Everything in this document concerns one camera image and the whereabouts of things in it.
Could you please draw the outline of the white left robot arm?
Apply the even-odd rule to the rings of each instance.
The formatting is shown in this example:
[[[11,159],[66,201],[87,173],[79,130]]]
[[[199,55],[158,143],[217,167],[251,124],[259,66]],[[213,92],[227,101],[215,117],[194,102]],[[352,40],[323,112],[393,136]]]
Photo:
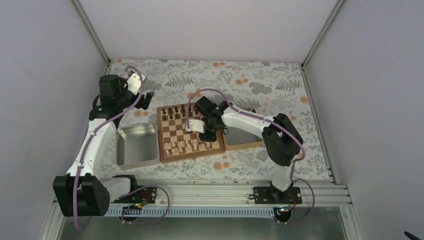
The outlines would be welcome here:
[[[130,108],[147,109],[154,92],[143,94],[145,76],[132,73],[125,79],[115,74],[101,76],[99,95],[89,112],[87,133],[81,149],[63,176],[56,176],[52,187],[65,217],[104,216],[110,203],[122,198],[131,203],[139,197],[133,175],[116,175],[101,182],[99,173],[109,141]]]

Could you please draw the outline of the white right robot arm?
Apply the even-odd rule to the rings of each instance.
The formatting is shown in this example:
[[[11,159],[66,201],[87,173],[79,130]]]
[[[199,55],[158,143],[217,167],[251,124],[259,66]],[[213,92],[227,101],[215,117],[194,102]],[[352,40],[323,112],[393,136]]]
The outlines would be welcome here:
[[[267,155],[274,162],[274,176],[267,195],[259,194],[257,204],[299,204],[299,191],[294,187],[295,157],[305,151],[304,140],[289,117],[259,115],[241,109],[228,101],[215,104],[203,96],[194,104],[194,110],[202,115],[200,120],[187,119],[186,131],[197,132],[204,142],[214,142],[217,131],[237,128],[262,139]]]

